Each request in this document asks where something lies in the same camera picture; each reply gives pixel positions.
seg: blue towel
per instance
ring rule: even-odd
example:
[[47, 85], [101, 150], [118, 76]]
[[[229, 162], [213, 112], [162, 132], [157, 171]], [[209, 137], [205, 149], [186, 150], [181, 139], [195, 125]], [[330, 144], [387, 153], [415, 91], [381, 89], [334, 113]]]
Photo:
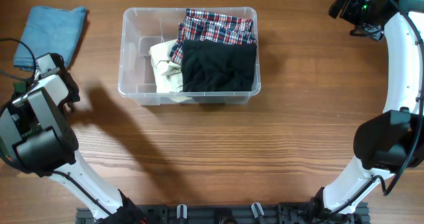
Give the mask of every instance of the blue towel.
[[[21, 41], [29, 46], [36, 58], [55, 52], [64, 57], [65, 67], [68, 67], [80, 39], [86, 14], [85, 7], [73, 11], [33, 7]], [[32, 70], [31, 55], [21, 44], [13, 57], [13, 64], [22, 70]]]

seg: red plaid fabric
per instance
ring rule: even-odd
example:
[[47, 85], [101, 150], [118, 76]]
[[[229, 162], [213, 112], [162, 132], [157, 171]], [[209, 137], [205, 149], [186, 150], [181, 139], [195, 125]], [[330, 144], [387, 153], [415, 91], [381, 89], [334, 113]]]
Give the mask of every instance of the red plaid fabric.
[[251, 32], [253, 26], [252, 19], [237, 18], [229, 15], [220, 15], [207, 11], [198, 11], [195, 9], [185, 10], [185, 16], [195, 19], [205, 19], [207, 21], [216, 22], [225, 26], [225, 28], [239, 31]]
[[170, 52], [171, 61], [182, 63], [184, 40], [212, 40], [223, 44], [256, 44], [251, 19], [236, 18], [187, 9], [184, 23], [178, 25], [178, 39]]

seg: wooden table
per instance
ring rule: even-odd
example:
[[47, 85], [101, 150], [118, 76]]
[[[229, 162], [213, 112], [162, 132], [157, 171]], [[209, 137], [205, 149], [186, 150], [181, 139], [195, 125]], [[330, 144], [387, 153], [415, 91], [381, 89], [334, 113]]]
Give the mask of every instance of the wooden table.
[[[79, 150], [135, 203], [308, 201], [353, 156], [356, 128], [382, 112], [386, 42], [353, 38], [327, 15], [334, 0], [0, 0], [0, 37], [20, 38], [35, 5], [89, 9], [70, 72], [81, 101], [70, 123]], [[258, 13], [261, 92], [247, 105], [139, 107], [117, 91], [129, 7], [238, 7]], [[12, 69], [16, 44], [0, 44]], [[12, 91], [0, 77], [0, 98]], [[424, 169], [366, 199], [373, 223], [422, 223]], [[83, 207], [62, 186], [0, 163], [0, 223], [73, 223]]]

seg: clear plastic container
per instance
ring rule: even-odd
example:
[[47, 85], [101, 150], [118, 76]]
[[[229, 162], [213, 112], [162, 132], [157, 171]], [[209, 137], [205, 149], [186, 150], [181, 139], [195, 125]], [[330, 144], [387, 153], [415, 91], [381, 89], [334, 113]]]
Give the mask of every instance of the clear plastic container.
[[[250, 7], [194, 9], [252, 19], [254, 21], [252, 31], [259, 48], [258, 19], [254, 9]], [[123, 97], [133, 99], [139, 105], [247, 103], [250, 97], [260, 91], [259, 49], [256, 51], [252, 91], [156, 93], [148, 51], [155, 44], [176, 39], [178, 23], [183, 22], [185, 15], [186, 8], [130, 8], [125, 11], [119, 61], [119, 93]]]

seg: black cable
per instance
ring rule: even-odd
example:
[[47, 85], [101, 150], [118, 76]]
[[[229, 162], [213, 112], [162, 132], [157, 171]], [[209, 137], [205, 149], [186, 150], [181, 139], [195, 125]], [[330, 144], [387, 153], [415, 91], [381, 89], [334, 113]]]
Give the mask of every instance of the black cable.
[[[388, 0], [388, 1], [390, 1], [390, 3], [399, 11], [399, 13], [405, 18], [405, 20], [408, 22], [408, 24], [412, 28], [415, 36], [417, 37], [417, 41], [418, 41], [417, 45], [420, 47], [420, 50], [421, 50], [421, 59], [423, 59], [424, 58], [424, 44], [423, 44], [423, 39], [421, 38], [421, 35], [419, 34], [417, 27], [414, 25], [411, 18], [409, 18], [409, 16], [407, 14], [405, 14], [405, 11], [403, 11], [394, 0]], [[414, 153], [414, 151], [415, 151], [415, 149], [417, 148], [417, 145], [418, 145], [421, 130], [423, 128], [424, 68], [422, 69], [422, 72], [423, 72], [423, 74], [421, 76], [421, 78], [422, 78], [421, 90], [420, 90], [420, 95], [418, 97], [418, 106], [419, 106], [419, 108], [418, 108], [418, 123], [417, 123], [417, 128], [415, 129], [412, 147], [410, 148], [409, 153], [406, 156], [405, 162], [403, 162], [401, 168], [396, 172], [396, 175], [394, 176], [393, 180], [390, 182], [387, 190], [384, 192], [385, 196], [390, 194], [390, 192], [392, 191], [392, 189], [394, 188], [396, 183], [399, 181], [400, 176], [403, 174], [403, 171], [405, 171], [408, 164], [411, 162], [413, 153]]]
[[100, 209], [102, 209], [107, 215], [112, 215], [112, 213], [110, 211], [108, 211], [105, 207], [103, 207], [99, 201], [97, 201], [96, 199], [94, 199], [94, 197], [92, 197], [85, 189], [83, 189], [81, 187], [81, 185], [79, 183], [77, 183], [69, 174], [65, 174], [63, 172], [60, 171], [53, 171], [53, 174], [57, 174], [57, 175], [61, 175], [64, 178], [66, 178], [67, 180], [69, 180], [71, 183], [73, 183], [84, 195], [86, 195], [95, 205], [97, 205], [98, 207], [100, 207]]
[[320, 220], [320, 222], [315, 223], [315, 224], [320, 224], [320, 223], [323, 223], [324, 221], [329, 220], [330, 218], [339, 214], [339, 212], [341, 212], [346, 207], [352, 205], [352, 203], [354, 203], [377, 179], [380, 180], [380, 182], [382, 184], [382, 190], [383, 190], [383, 192], [385, 192], [386, 191], [386, 183], [384, 182], [383, 177], [381, 177], [380, 175], [375, 175], [371, 178], [371, 180], [368, 183], [366, 183], [366, 185], [354, 197], [352, 197], [352, 199], [348, 200], [345, 204], [341, 205], [339, 208], [337, 208], [336, 210], [331, 212], [326, 219]]
[[35, 71], [37, 70], [37, 65], [36, 65], [35, 56], [32, 53], [32, 50], [24, 42], [22, 42], [21, 40], [18, 40], [18, 39], [15, 39], [15, 38], [0, 38], [0, 42], [5, 42], [5, 41], [18, 42], [19, 44], [22, 44], [28, 50], [28, 52], [31, 54], [32, 63], [34, 65], [33, 66], [34, 71], [32, 71], [32, 76], [30, 78], [20, 78], [20, 77], [17, 77], [15, 75], [9, 74], [9, 73], [7, 73], [7, 72], [5, 72], [3, 70], [0, 70], [0, 74], [3, 74], [5, 76], [8, 76], [10, 78], [13, 78], [13, 79], [16, 79], [16, 80], [19, 80], [19, 81], [22, 81], [22, 82], [29, 82], [29, 83], [34, 82], [34, 80], [35, 80]]

